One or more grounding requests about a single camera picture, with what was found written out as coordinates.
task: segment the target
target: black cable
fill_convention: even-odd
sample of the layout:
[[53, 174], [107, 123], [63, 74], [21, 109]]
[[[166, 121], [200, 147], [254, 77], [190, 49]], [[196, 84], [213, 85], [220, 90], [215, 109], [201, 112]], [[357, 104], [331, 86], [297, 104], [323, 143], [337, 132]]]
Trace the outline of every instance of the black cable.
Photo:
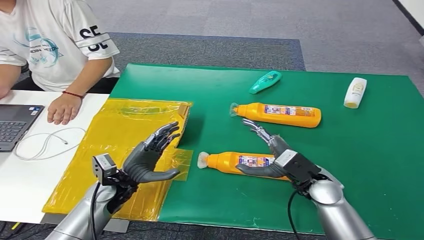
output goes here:
[[293, 230], [294, 235], [296, 236], [297, 240], [301, 240], [301, 238], [299, 237], [298, 231], [296, 231], [296, 227], [295, 224], [293, 223], [293, 218], [292, 218], [292, 202], [293, 202], [293, 198], [295, 197], [295, 195], [298, 193], [297, 190], [295, 190], [291, 195], [290, 198], [288, 199], [288, 205], [287, 205], [287, 215], [288, 215], [288, 221], [290, 222], [291, 225], [291, 229]]
[[97, 197], [97, 192], [99, 191], [99, 188], [100, 188], [100, 182], [98, 182], [97, 185], [95, 186], [93, 196], [91, 197], [91, 204], [90, 204], [90, 223], [91, 223], [91, 234], [92, 234], [93, 240], [97, 240], [96, 226], [94, 223], [94, 210], [96, 208], [96, 197]]

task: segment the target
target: bottle label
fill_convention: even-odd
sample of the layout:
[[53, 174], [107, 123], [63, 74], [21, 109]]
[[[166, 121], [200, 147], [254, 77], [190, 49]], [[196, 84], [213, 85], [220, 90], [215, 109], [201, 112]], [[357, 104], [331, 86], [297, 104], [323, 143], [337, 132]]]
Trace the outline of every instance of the bottle label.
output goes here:
[[267, 167], [272, 164], [275, 157], [263, 157], [263, 156], [238, 156], [238, 163], [249, 167]]
[[315, 111], [312, 107], [265, 105], [266, 114], [283, 114], [290, 116], [314, 117]]
[[364, 85], [362, 83], [357, 83], [353, 85], [352, 91], [354, 92], [362, 92], [364, 90]]
[[264, 77], [262, 78], [262, 80], [263, 80], [264, 82], [270, 82], [270, 81], [275, 80], [277, 77], [278, 77], [278, 74], [276, 74], [276, 73], [274, 73], [274, 74], [268, 74], [268, 75], [264, 76]]

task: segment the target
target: yellow plastic sheet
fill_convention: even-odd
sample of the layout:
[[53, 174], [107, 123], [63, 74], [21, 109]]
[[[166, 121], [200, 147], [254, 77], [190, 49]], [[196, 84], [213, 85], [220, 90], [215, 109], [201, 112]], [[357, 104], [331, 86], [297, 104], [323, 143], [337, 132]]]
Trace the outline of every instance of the yellow plastic sheet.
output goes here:
[[[92, 157], [108, 153], [120, 168], [133, 148], [159, 127], [177, 121], [184, 132], [191, 103], [108, 99], [94, 116], [75, 156], [43, 208], [45, 213], [67, 214], [96, 182]], [[178, 168], [177, 180], [187, 177], [192, 151], [177, 149], [174, 139], [157, 162], [155, 171]], [[156, 221], [171, 181], [140, 184], [138, 191], [113, 217]]]

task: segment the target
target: laptop keyboard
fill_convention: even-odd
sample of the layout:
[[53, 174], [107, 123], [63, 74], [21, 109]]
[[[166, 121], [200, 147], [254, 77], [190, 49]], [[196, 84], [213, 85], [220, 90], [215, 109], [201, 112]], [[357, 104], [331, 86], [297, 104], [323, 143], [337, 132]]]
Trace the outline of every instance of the laptop keyboard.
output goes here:
[[23, 121], [0, 121], [0, 143], [11, 143], [27, 124]]

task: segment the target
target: white bottle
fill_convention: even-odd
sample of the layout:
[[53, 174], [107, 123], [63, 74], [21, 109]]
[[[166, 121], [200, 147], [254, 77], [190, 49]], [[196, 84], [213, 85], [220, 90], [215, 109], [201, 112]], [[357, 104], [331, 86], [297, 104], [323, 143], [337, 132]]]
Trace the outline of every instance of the white bottle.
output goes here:
[[366, 86], [366, 79], [355, 77], [347, 89], [346, 97], [344, 97], [344, 106], [350, 109], [357, 109], [364, 95]]

